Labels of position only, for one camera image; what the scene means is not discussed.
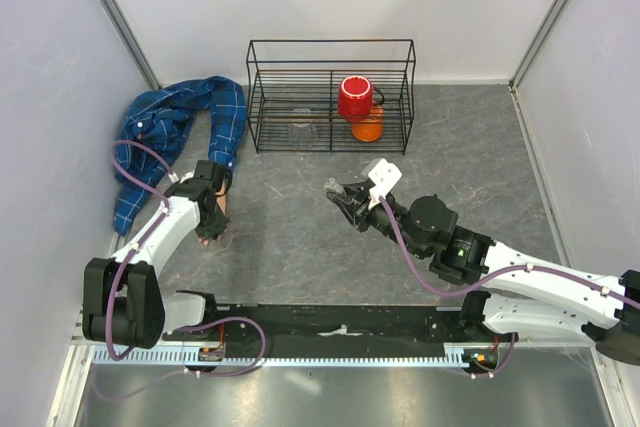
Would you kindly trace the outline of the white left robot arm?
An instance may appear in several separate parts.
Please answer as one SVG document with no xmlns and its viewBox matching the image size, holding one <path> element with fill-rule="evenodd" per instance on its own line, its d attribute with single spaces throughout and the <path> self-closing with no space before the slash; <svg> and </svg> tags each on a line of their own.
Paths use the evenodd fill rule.
<svg viewBox="0 0 640 427">
<path fill-rule="evenodd" d="M 150 349 L 183 327 L 198 340 L 219 329 L 214 297 L 196 291 L 161 293 L 159 276 L 187 234 L 216 239 L 230 219 L 218 199 L 232 185 L 226 165 L 200 160 L 161 195 L 158 209 L 124 247 L 94 258 L 84 270 L 82 333 L 89 341 Z"/>
</svg>

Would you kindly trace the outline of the glitter nail polish bottle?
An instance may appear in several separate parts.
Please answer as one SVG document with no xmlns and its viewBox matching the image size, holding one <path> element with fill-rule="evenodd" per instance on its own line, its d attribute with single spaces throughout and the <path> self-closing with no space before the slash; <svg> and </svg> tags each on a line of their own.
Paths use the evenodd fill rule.
<svg viewBox="0 0 640 427">
<path fill-rule="evenodd" d="M 324 184 L 324 191 L 327 196 L 345 194 L 344 187 L 333 177 L 329 178 L 328 181 Z"/>
</svg>

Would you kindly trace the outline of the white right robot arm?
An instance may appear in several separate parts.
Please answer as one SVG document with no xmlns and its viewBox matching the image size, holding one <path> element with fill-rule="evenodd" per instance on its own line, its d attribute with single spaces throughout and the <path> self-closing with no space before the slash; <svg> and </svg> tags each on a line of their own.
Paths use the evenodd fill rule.
<svg viewBox="0 0 640 427">
<path fill-rule="evenodd" d="M 378 196 L 372 181 L 326 182 L 325 195 L 360 232 L 374 228 L 396 242 L 410 269 L 429 270 L 455 285 L 463 300 L 458 328 L 467 339 L 487 334 L 574 336 L 628 365 L 639 363 L 639 273 L 582 272 L 523 254 L 462 227 L 435 195 L 410 207 Z"/>
</svg>

